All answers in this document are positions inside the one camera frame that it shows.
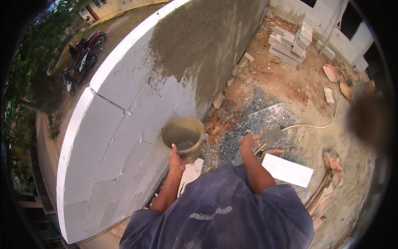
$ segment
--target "mortar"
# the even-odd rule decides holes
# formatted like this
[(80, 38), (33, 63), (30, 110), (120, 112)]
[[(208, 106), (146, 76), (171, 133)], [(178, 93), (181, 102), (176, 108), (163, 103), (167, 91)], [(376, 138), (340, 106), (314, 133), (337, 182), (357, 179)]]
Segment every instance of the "mortar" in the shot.
[(205, 135), (205, 126), (197, 118), (175, 118), (167, 122), (159, 132), (159, 142), (163, 150), (172, 153), (172, 144), (177, 146), (177, 154), (193, 163), (200, 156), (200, 146)]

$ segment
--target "hand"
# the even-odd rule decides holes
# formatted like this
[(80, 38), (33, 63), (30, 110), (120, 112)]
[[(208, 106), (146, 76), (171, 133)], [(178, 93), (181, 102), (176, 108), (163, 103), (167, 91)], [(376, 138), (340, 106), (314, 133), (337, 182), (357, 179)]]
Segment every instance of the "hand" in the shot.
[(239, 147), (239, 150), (241, 149), (241, 148), (244, 148), (244, 149), (252, 149), (252, 147), (254, 146), (254, 143), (255, 143), (256, 141), (253, 139), (253, 134), (249, 134), (249, 135), (247, 135), (247, 136), (240, 136), (240, 139), (239, 139), (239, 143), (240, 143), (240, 147)]
[(189, 159), (181, 159), (177, 154), (177, 146), (172, 144), (173, 152), (169, 157), (170, 171), (182, 173), (185, 170), (185, 165), (189, 162)]

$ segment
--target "unfinished block wall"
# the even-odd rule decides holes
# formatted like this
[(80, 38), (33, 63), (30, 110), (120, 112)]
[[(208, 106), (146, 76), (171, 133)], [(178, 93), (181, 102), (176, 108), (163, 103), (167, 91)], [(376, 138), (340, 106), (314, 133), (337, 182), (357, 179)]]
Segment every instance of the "unfinished block wall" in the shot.
[[(348, 0), (344, 1), (343, 11)], [(271, 0), (270, 8), (277, 14), (294, 23), (307, 23), (313, 28), (315, 37), (325, 42), (339, 11), (340, 0), (317, 0), (314, 7), (300, 0)], [(349, 40), (339, 29), (334, 29), (328, 47), (350, 66), (357, 66), (359, 71), (364, 71), (368, 64), (363, 55), (372, 45), (374, 39), (365, 22), (361, 22), (355, 35)]]
[(60, 154), (57, 207), (68, 243), (152, 198), (167, 169), (158, 143), (176, 117), (203, 119), (269, 0), (175, 0), (110, 53), (79, 99)]

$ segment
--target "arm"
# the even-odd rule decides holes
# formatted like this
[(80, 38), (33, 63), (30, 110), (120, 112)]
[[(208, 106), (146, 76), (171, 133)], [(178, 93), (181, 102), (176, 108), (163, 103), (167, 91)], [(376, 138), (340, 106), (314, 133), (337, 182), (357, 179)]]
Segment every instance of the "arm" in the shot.
[(261, 166), (252, 151), (254, 145), (252, 135), (242, 137), (239, 141), (239, 151), (246, 166), (249, 187), (253, 192), (255, 194), (260, 194), (266, 187), (276, 185), (274, 178)]
[(185, 170), (185, 164), (188, 162), (188, 159), (183, 160), (179, 157), (175, 144), (172, 144), (172, 147), (173, 152), (169, 158), (169, 173), (164, 181), (163, 187), (159, 192), (158, 197), (153, 201), (151, 207), (149, 208), (161, 213), (164, 213), (177, 199), (181, 177)]

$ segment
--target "terracotta bowl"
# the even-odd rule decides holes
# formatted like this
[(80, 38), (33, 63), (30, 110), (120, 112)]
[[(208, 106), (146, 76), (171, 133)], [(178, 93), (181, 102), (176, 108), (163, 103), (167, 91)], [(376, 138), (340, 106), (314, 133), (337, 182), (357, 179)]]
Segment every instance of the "terracotta bowl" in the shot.
[(352, 91), (349, 88), (349, 86), (347, 86), (346, 84), (344, 84), (343, 82), (340, 82), (340, 90), (342, 92), (342, 94), (349, 100), (352, 100)]
[(326, 64), (322, 67), (322, 69), (324, 70), (326, 77), (332, 81), (332, 82), (337, 82), (337, 80), (339, 79), (339, 74), (337, 73), (336, 69), (334, 69), (334, 67), (330, 64)]

